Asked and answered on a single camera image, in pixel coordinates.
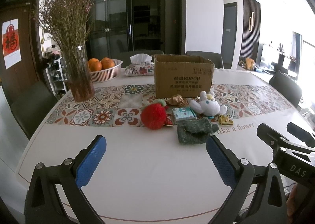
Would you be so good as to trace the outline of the person right hand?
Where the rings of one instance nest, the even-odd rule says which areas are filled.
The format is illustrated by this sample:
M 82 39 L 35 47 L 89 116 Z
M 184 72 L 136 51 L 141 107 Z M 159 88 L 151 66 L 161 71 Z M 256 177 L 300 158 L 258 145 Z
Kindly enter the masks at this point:
M 292 188 L 292 191 L 288 194 L 288 199 L 286 201 L 288 224 L 291 224 L 293 222 L 293 215 L 296 211 L 296 204 L 295 204 L 296 194 L 297 194 L 297 184 L 294 185 L 294 187 Z

